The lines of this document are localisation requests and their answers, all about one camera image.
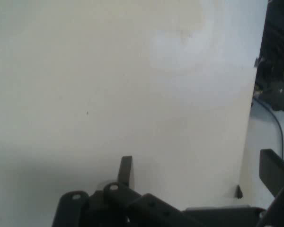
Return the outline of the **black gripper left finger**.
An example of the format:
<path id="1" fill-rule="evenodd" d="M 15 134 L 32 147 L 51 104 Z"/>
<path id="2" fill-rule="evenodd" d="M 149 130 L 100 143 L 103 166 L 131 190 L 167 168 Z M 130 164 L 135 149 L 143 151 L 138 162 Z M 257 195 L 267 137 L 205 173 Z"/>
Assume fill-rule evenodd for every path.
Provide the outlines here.
<path id="1" fill-rule="evenodd" d="M 64 194 L 53 219 L 54 227 L 200 227 L 202 224 L 152 194 L 130 187 L 132 156 L 123 156 L 116 182 L 92 195 Z"/>

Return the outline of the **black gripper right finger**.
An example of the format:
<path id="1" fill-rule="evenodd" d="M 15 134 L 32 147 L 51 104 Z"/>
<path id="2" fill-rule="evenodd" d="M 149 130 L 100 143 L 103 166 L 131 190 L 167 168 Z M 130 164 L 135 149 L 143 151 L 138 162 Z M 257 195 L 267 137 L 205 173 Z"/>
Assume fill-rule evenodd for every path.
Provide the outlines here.
<path id="1" fill-rule="evenodd" d="M 284 227 L 284 160 L 271 149 L 260 151 L 259 177 L 274 196 L 259 226 Z"/>

